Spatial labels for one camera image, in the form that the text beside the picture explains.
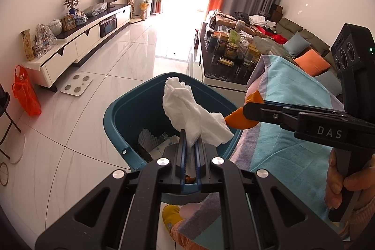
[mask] silver screw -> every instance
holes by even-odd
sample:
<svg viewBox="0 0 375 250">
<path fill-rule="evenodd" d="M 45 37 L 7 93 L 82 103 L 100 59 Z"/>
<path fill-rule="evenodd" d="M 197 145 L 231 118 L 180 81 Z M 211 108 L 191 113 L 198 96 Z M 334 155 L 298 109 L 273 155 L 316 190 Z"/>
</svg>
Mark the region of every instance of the silver screw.
<svg viewBox="0 0 375 250">
<path fill-rule="evenodd" d="M 120 179 L 125 176 L 125 172 L 122 170 L 116 170 L 112 173 L 113 178 Z"/>
<path fill-rule="evenodd" d="M 267 178 L 268 177 L 268 172 L 266 170 L 264 170 L 264 169 L 257 170 L 256 174 L 260 178 Z"/>
<path fill-rule="evenodd" d="M 221 165 L 224 163 L 224 159 L 221 158 L 221 157 L 213 157 L 212 158 L 212 163 L 213 164 L 217 164 L 217 165 Z"/>
<path fill-rule="evenodd" d="M 168 163 L 169 163 L 168 158 L 160 158 L 160 159 L 157 160 L 158 165 L 167 165 Z"/>
</svg>

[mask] black table top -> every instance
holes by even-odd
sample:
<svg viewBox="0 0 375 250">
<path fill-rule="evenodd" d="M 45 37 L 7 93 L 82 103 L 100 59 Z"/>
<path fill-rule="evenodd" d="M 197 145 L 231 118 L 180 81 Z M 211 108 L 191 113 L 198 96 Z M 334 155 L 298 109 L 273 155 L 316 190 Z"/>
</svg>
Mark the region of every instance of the black table top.
<svg viewBox="0 0 375 250">
<path fill-rule="evenodd" d="M 87 23 L 83 24 L 83 25 L 79 25 L 69 31 L 66 31 L 66 32 L 62 32 L 61 34 L 59 34 L 56 38 L 58 39 L 65 39 L 67 38 L 68 36 L 72 35 L 74 32 L 78 31 L 79 29 L 83 28 L 84 26 L 86 26 L 87 24 L 90 24 L 92 22 L 94 22 L 95 20 L 107 15 L 107 14 L 110 14 L 111 12 L 114 12 L 114 11 L 117 11 L 118 9 L 121 9 L 123 7 L 126 7 L 127 5 L 124 5 L 124 4 L 118 4 L 118 5 L 114 5 L 113 8 L 110 8 L 110 9 L 107 9 L 105 10 L 104 12 L 102 13 L 99 13 L 98 15 L 95 15 L 95 16 L 92 16 L 92 17 L 88 17 L 87 18 Z"/>
<path fill-rule="evenodd" d="M 205 77 L 246 85 L 253 69 L 249 71 L 248 67 L 238 65 L 237 63 L 235 63 L 233 67 L 218 63 L 220 57 L 223 55 L 217 54 L 207 47 L 208 41 L 204 39 L 206 26 L 207 23 L 202 23 L 202 28 L 199 34 L 199 43 L 202 51 L 202 62 Z"/>
</svg>

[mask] camera lens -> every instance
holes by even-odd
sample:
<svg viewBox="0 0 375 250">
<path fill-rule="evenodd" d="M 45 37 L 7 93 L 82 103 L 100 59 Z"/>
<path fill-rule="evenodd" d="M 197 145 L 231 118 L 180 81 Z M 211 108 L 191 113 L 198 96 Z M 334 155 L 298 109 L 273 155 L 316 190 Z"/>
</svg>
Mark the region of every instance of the camera lens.
<svg viewBox="0 0 375 250">
<path fill-rule="evenodd" d="M 348 56 L 352 62 L 354 62 L 354 47 L 351 43 L 347 44 L 348 47 Z"/>
<path fill-rule="evenodd" d="M 342 64 L 342 68 L 346 69 L 346 67 L 348 66 L 348 60 L 346 59 L 345 51 L 342 49 L 340 50 L 340 61 Z"/>
<path fill-rule="evenodd" d="M 334 64 L 336 65 L 336 69 L 337 69 L 337 71 L 339 71 L 340 70 L 340 60 L 339 60 L 339 58 L 338 57 L 336 57 L 335 59 L 334 59 Z"/>
</svg>

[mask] blue trash can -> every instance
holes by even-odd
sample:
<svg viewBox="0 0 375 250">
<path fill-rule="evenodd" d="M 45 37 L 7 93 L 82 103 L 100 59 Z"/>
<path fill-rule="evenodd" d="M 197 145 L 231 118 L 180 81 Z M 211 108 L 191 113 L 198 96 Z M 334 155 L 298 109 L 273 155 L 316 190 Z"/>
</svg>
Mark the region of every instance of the blue trash can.
<svg viewBox="0 0 375 250">
<path fill-rule="evenodd" d="M 178 77 L 180 82 L 190 85 L 196 102 L 208 112 L 220 112 L 227 116 L 237 109 L 236 105 L 217 91 L 202 82 L 181 74 L 166 73 L 157 76 L 127 92 L 115 100 L 104 114 L 104 130 L 132 171 L 142 169 L 147 162 L 133 149 L 138 143 L 138 135 L 143 128 L 158 137 L 162 133 L 168 136 L 177 135 L 163 109 L 163 95 L 165 82 L 170 77 Z M 217 147 L 219 156 L 228 159 L 236 148 L 242 130 L 231 128 L 234 137 L 225 144 Z M 162 201 L 170 204 L 182 205 L 188 202 L 200 202 L 205 195 L 196 192 L 196 184 L 186 185 L 186 195 L 163 194 Z"/>
</svg>

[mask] table drawer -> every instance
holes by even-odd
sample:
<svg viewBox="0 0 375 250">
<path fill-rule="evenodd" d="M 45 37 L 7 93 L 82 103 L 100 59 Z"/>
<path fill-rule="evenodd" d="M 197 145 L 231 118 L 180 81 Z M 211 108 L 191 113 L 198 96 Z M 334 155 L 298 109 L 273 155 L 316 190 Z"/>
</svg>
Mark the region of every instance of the table drawer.
<svg viewBox="0 0 375 250">
<path fill-rule="evenodd" d="M 116 14 L 117 26 L 121 26 L 123 23 L 130 20 L 130 9 L 131 9 L 131 7 L 127 7 L 124 10 L 122 10 L 122 11 L 120 11 Z"/>
<path fill-rule="evenodd" d="M 87 49 L 89 49 L 99 40 L 100 40 L 99 24 L 83 32 L 80 36 L 76 37 L 75 43 L 77 46 L 78 56 L 81 56 Z"/>
<path fill-rule="evenodd" d="M 56 53 L 52 58 L 50 58 L 44 65 L 47 69 L 51 82 L 55 82 L 77 57 L 77 49 L 74 40 L 61 48 L 59 53 Z"/>
</svg>

